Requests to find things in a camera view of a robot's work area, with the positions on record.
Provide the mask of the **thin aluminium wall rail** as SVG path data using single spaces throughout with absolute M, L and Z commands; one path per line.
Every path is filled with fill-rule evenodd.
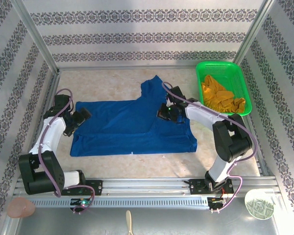
M 162 66 L 95 66 L 95 67 L 67 67 L 59 71 L 100 71 L 100 70 L 157 70 L 157 69 L 195 69 L 196 65 L 162 65 Z

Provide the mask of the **green plastic basket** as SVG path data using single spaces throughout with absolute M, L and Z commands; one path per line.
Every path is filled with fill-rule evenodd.
M 222 61 L 205 61 L 196 66 L 196 75 L 199 88 L 199 100 L 203 102 L 201 83 L 204 82 L 205 76 L 211 75 L 228 91 L 232 91 L 235 98 L 244 98 L 246 100 L 245 111 L 243 113 L 237 113 L 241 116 L 246 116 L 251 113 L 252 105 L 245 84 L 244 76 L 241 68 L 231 62 Z

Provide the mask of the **yellow crumpled cloth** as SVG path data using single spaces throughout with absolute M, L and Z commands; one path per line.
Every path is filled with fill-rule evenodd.
M 246 100 L 235 98 L 232 91 L 228 91 L 211 75 L 205 76 L 201 83 L 203 102 L 205 106 L 219 113 L 243 113 Z

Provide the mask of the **blue t-shirt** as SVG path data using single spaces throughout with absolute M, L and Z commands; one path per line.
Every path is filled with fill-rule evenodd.
M 190 121 L 157 117 L 166 91 L 158 76 L 141 84 L 136 100 L 77 102 L 91 117 L 73 134 L 72 157 L 196 152 Z

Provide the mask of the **wooden stick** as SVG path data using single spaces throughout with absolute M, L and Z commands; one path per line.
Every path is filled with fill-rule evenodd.
M 128 235 L 134 235 L 132 231 L 132 216 L 131 216 L 131 211 L 127 210 L 125 213 L 126 217 L 126 224 L 127 224 L 127 229 L 128 229 Z

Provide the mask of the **small controller board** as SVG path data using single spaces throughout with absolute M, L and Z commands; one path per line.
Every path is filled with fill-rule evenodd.
M 70 206 L 71 207 L 76 207 L 76 206 L 82 206 L 86 207 L 92 203 L 92 199 L 88 198 L 72 198 L 70 200 Z
M 226 203 L 223 197 L 208 197 L 207 199 L 210 210 L 220 210 Z

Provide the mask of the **wide aluminium base rail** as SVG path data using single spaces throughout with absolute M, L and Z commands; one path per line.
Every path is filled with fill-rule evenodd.
M 189 178 L 102 178 L 101 197 L 195 197 L 193 188 L 186 182 Z M 281 190 L 274 176 L 243 177 L 243 184 L 237 194 L 244 197 L 252 189 L 259 189 L 273 195 Z

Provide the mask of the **pink translucent cup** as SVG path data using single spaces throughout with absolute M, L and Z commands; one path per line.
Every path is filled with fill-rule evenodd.
M 28 217 L 33 215 L 34 212 L 35 205 L 23 197 L 13 199 L 7 208 L 7 215 L 11 218 Z

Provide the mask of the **green patterned bowl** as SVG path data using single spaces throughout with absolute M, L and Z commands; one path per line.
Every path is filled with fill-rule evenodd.
M 261 189 L 252 189 L 245 195 L 245 207 L 256 219 L 270 219 L 274 213 L 274 205 L 272 198 Z

